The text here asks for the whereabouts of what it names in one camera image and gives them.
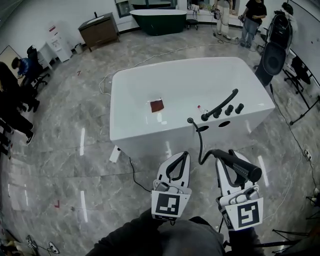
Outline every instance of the white pants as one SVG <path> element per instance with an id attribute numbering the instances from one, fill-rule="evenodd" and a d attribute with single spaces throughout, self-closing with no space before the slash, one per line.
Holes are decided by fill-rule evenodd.
<path id="1" fill-rule="evenodd" d="M 229 7 L 217 6 L 220 10 L 220 19 L 216 22 L 216 30 L 218 33 L 228 35 L 229 33 Z"/>

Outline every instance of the freestanding bathtub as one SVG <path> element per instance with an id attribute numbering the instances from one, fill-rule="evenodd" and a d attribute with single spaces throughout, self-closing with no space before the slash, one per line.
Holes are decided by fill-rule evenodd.
<path id="1" fill-rule="evenodd" d="M 180 33 L 184 30 L 187 12 L 175 9 L 140 9 L 130 14 L 150 36 Z"/>
<path id="2" fill-rule="evenodd" d="M 234 89 L 237 95 L 218 118 L 201 119 Z M 151 102 L 164 108 L 152 112 Z M 243 104 L 238 114 L 236 108 Z M 234 109 L 230 115 L 228 105 Z M 172 155 L 199 147 L 193 118 L 204 144 L 232 142 L 250 134 L 275 108 L 263 85 L 237 57 L 192 58 L 120 71 L 111 89 L 110 140 L 129 157 Z"/>

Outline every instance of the white wall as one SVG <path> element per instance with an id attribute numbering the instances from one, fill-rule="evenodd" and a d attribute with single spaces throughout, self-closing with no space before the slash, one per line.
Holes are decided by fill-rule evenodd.
<path id="1" fill-rule="evenodd" d="M 40 48 L 45 43 L 53 24 L 63 28 L 72 47 L 84 43 L 78 27 L 93 19 L 94 12 L 98 16 L 113 13 L 119 31 L 138 27 L 131 16 L 119 18 L 114 0 L 25 0 L 0 27 L 0 52 L 10 45 L 26 57 L 31 45 Z"/>

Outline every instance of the black handle knob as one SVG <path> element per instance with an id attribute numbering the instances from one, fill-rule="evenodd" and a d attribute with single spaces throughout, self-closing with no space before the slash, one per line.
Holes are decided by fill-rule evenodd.
<path id="1" fill-rule="evenodd" d="M 239 104 L 239 106 L 235 109 L 235 112 L 237 114 L 240 114 L 240 112 L 244 109 L 244 105 L 242 103 Z"/>
<path id="2" fill-rule="evenodd" d="M 227 116 L 230 116 L 231 112 L 234 110 L 234 106 L 229 105 L 228 108 L 224 111 Z"/>
<path id="3" fill-rule="evenodd" d="M 222 112 L 222 108 L 219 108 L 216 112 L 214 112 L 213 117 L 214 118 L 219 118 L 221 112 Z"/>

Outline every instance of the red tape mark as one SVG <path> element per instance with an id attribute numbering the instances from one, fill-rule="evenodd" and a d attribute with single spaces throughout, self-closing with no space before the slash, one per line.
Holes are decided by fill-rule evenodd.
<path id="1" fill-rule="evenodd" d="M 58 200 L 58 205 L 54 205 L 55 208 L 60 208 L 60 201 Z"/>

